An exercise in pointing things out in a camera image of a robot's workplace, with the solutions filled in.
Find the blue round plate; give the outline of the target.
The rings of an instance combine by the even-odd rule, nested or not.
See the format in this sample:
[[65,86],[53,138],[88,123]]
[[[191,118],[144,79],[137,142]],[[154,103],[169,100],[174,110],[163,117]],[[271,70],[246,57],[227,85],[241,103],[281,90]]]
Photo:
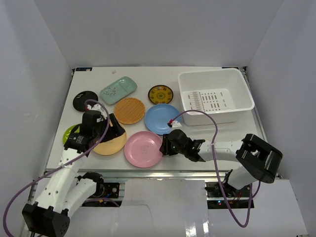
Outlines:
[[168,134],[171,128],[167,124],[179,114],[180,112],[172,105],[157,104],[146,112],[145,125],[149,131],[157,135]]

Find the tan round plate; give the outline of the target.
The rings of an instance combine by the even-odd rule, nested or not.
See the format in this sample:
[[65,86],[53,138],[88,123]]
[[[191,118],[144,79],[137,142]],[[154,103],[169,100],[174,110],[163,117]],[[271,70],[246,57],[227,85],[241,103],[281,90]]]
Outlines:
[[110,156],[119,152],[125,146],[126,140],[127,134],[124,132],[123,135],[117,138],[98,144],[93,151],[102,156]]

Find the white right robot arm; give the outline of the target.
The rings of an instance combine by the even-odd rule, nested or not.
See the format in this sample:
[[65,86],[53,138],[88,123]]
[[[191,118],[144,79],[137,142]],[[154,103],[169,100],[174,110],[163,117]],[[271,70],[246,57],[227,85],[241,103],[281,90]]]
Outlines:
[[239,162],[241,166],[231,169],[223,182],[215,186],[218,195],[226,197],[236,196],[256,181],[273,183],[283,158],[280,150],[254,134],[246,134],[240,141],[212,143],[204,139],[193,140],[180,129],[163,135],[159,150],[163,156],[181,154],[193,162]]

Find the pink round plate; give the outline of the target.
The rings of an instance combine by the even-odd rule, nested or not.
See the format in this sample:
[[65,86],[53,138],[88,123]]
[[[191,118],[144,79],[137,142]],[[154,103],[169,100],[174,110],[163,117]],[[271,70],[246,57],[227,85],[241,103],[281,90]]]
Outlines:
[[124,155],[127,161],[138,168],[150,168],[162,160],[159,150],[162,139],[150,131],[140,131],[131,135],[125,146]]

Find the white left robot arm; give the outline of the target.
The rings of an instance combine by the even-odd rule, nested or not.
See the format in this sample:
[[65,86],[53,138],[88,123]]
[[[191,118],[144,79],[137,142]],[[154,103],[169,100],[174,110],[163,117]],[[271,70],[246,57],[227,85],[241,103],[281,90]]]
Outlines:
[[82,122],[72,128],[56,172],[33,204],[26,204],[22,215],[30,232],[46,237],[63,237],[70,218],[88,199],[100,198],[107,186],[101,174],[77,175],[97,142],[113,140],[125,132],[114,114],[87,111]]

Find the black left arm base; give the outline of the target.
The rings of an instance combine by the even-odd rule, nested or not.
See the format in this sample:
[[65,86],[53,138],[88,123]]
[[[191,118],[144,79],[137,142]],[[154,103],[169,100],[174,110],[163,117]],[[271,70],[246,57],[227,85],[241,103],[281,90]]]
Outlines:
[[120,207],[119,183],[101,183],[97,191],[82,206],[85,207]]

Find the woven wicker round plate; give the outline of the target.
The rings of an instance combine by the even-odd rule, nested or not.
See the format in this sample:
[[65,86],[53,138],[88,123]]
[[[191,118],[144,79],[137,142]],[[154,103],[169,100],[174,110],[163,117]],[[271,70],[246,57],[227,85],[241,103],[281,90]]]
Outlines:
[[139,122],[144,117],[145,111],[145,105],[141,100],[129,97],[116,104],[114,115],[120,123],[131,125]]

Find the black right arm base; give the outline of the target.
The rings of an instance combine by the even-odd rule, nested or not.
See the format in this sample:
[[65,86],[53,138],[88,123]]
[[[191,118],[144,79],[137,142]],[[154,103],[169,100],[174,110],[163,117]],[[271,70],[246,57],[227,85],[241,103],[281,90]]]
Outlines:
[[[208,209],[227,209],[223,195],[218,183],[205,183]],[[245,186],[241,190],[231,191],[224,188],[228,203],[231,209],[247,209],[250,193],[250,186]]]

